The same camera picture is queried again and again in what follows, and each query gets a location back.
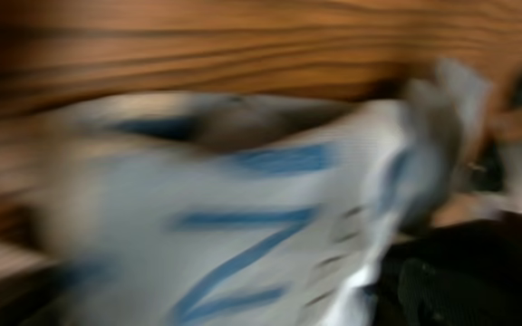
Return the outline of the light blue printed t-shirt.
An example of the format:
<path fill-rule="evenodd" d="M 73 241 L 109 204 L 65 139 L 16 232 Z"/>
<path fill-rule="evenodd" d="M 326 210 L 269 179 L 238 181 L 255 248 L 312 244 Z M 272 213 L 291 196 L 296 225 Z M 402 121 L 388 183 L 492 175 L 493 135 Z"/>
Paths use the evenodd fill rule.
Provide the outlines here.
<path fill-rule="evenodd" d="M 396 99 L 154 91 L 45 113 L 64 323 L 371 324 L 382 256 L 448 198 L 489 88 L 441 58 Z"/>

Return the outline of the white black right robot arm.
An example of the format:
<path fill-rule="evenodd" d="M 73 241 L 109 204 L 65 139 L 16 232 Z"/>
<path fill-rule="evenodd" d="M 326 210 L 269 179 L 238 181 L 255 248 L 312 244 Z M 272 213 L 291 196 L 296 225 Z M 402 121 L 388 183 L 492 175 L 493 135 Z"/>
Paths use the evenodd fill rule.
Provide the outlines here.
<path fill-rule="evenodd" d="M 487 122 L 488 139 L 469 166 L 469 188 L 493 206 L 522 214 L 522 72 L 504 108 Z"/>

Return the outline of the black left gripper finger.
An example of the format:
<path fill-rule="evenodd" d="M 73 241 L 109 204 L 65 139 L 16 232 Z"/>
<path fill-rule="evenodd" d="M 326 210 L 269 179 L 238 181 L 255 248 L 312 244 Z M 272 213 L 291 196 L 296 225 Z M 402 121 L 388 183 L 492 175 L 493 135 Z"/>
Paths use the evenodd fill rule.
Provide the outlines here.
<path fill-rule="evenodd" d="M 376 325 L 522 326 L 522 216 L 393 245 L 372 292 Z"/>

